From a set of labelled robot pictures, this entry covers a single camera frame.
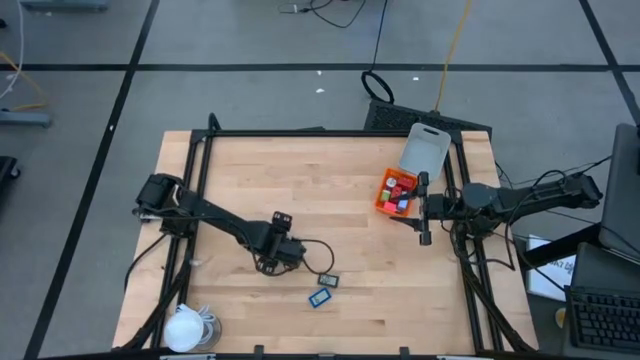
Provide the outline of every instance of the white paper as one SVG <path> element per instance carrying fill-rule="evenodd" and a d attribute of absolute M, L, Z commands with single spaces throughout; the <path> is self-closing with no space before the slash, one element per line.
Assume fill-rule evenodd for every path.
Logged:
<path fill-rule="evenodd" d="M 538 246 L 548 244 L 549 240 L 542 239 L 535 235 L 529 235 L 527 242 L 527 250 L 535 249 Z M 547 265 L 541 266 L 538 270 L 553 279 L 560 286 L 571 285 L 571 276 L 573 275 L 573 267 L 576 262 L 575 255 L 564 259 L 552 261 Z M 527 272 L 527 292 L 546 298 L 565 301 L 564 292 L 555 287 L 549 280 L 545 279 L 535 270 Z"/>

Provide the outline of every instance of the wooden table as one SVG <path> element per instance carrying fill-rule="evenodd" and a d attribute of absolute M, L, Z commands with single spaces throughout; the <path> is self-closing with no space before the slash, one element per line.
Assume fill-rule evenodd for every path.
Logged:
<path fill-rule="evenodd" d="M 156 172 L 182 176 L 189 136 L 165 133 Z M 463 140 L 471 181 L 499 185 L 487 134 L 467 132 Z M 389 137 L 214 139 L 205 198 L 246 219 L 270 221 L 275 210 L 292 215 L 294 236 L 333 247 L 332 272 L 340 275 L 340 287 L 329 302 L 312 309 L 308 297 L 318 289 L 316 275 L 303 268 L 277 278 L 261 275 L 235 239 L 202 224 L 187 304 L 194 309 L 208 304 L 221 319 L 222 338 L 212 351 L 251 353 L 262 344 L 268 353 L 397 354 L 400 346 L 412 354 L 474 353 L 460 266 L 448 234 L 434 222 L 433 245 L 419 246 L 417 233 L 374 210 L 381 177 L 387 167 L 397 167 L 404 143 Z M 451 154 L 457 164 L 453 147 Z M 456 165 L 454 172 L 461 184 Z M 443 174 L 429 192 L 442 192 L 445 185 Z M 417 215 L 417 206 L 412 211 Z M 158 228 L 158 222 L 142 226 L 136 254 L 158 237 Z M 488 258 L 506 260 L 502 238 L 484 244 Z M 328 265 L 325 248 L 305 246 L 312 267 Z M 131 274 L 114 346 L 129 340 L 157 304 L 167 250 L 168 241 Z M 520 272 L 496 264 L 489 264 L 489 271 L 498 307 L 537 348 Z M 478 309 L 484 345 L 490 348 L 479 301 Z"/>

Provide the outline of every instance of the keyboard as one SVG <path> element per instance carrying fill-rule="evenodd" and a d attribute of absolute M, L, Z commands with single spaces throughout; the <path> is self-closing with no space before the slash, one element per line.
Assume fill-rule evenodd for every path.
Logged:
<path fill-rule="evenodd" d="M 566 296 L 574 346 L 640 355 L 640 293 L 571 287 Z"/>
<path fill-rule="evenodd" d="M 442 131 L 486 131 L 491 138 L 491 127 L 472 122 L 448 118 L 436 112 L 423 112 L 402 106 L 372 100 L 365 122 L 365 130 L 411 129 L 411 125 L 422 123 Z"/>

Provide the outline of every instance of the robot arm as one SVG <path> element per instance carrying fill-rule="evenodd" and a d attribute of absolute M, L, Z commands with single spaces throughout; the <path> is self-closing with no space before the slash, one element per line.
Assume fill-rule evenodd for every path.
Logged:
<path fill-rule="evenodd" d="M 602 198 L 593 179 L 581 173 L 519 189 L 470 183 L 462 188 L 459 198 L 428 195 L 428 183 L 428 174 L 420 173 L 418 186 L 407 196 L 420 198 L 420 219 L 392 217 L 419 231 L 421 245 L 431 244 L 429 220 L 465 221 L 470 235 L 487 237 L 501 223 L 511 225 L 523 216 L 556 207 L 592 209 Z"/>
<path fill-rule="evenodd" d="M 136 203 L 134 215 L 162 218 L 160 231 L 172 236 L 190 235 L 194 220 L 231 234 L 239 245 L 260 257 L 258 270 L 265 275 L 273 275 L 279 263 L 285 268 L 297 268 L 306 252 L 299 240 L 288 235 L 291 216 L 276 212 L 271 223 L 244 220 L 206 201 L 184 187 L 181 179 L 170 175 L 149 176 Z"/>

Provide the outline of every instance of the gray floor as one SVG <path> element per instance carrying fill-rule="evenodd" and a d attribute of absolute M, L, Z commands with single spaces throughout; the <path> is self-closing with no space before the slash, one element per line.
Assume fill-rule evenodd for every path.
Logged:
<path fill-rule="evenodd" d="M 370 61 L 381 0 L 370 0 L 347 30 L 311 14 L 279 15 L 276 6 L 284 1 L 161 0 L 141 63 Z M 111 0 L 110 9 L 98 14 L 25 13 L 25 62 L 126 64 L 149 3 Z M 640 63 L 634 36 L 640 3 L 590 3 L 618 61 Z M 336 2 L 327 16 L 346 20 L 354 5 Z M 463 6 L 463 0 L 391 0 L 379 62 L 441 63 Z M 12 1 L 0 3 L 0 14 L 17 24 Z M 0 31 L 0 51 L 17 58 L 15 29 Z M 454 62 L 606 64 L 578 1 L 568 0 L 474 2 Z M 7 74 L 0 73 L 3 84 Z M 399 105 L 432 108 L 439 72 L 380 74 Z M 54 125 L 0 128 L 0 154 L 18 157 L 23 169 L 0 212 L 0 354 L 8 359 L 24 355 L 124 73 L 30 75 L 50 96 Z M 153 171 L 164 131 L 203 127 L 211 111 L 227 129 L 360 129 L 369 99 L 359 76 L 355 71 L 137 72 L 41 356 L 109 349 L 139 231 L 130 209 Z M 625 77 L 640 93 L 640 74 Z M 34 97 L 19 82 L 0 107 Z M 611 151 L 615 125 L 633 123 L 613 76 L 604 72 L 453 72 L 441 111 L 493 126 L 496 159 L 514 181 L 602 158 Z M 602 189 L 607 170 L 593 171 Z M 600 211 L 572 214 L 597 220 Z M 581 227 L 547 215 L 524 219 L 515 231 L 555 238 Z M 559 304 L 530 300 L 541 347 L 553 352 L 559 332 L 552 316 Z"/>

